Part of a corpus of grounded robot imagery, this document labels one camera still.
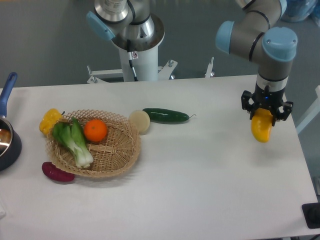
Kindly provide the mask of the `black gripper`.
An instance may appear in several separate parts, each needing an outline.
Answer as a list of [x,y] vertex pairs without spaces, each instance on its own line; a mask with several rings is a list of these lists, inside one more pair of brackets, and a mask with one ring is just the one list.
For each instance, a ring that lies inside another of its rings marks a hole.
[[258,108],[269,109],[271,107],[272,114],[272,126],[274,127],[276,122],[286,121],[292,112],[294,103],[292,101],[283,101],[285,89],[279,91],[265,92],[264,88],[260,88],[255,85],[254,93],[244,90],[241,95],[241,107],[249,114],[249,119],[255,115]]

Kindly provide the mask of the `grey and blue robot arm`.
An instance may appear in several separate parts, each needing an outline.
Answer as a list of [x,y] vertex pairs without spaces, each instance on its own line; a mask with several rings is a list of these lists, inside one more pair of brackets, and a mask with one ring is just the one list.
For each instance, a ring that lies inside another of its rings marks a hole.
[[[296,56],[298,38],[286,27],[275,23],[284,14],[284,0],[240,0],[245,12],[240,22],[225,21],[219,27],[216,47],[258,65],[254,92],[244,91],[241,106],[251,117],[258,110],[271,114],[271,121],[285,121],[293,103],[283,95]],[[119,51],[126,82],[157,81],[158,47],[164,39],[162,21],[150,11],[147,0],[97,0],[86,21],[91,30]]]

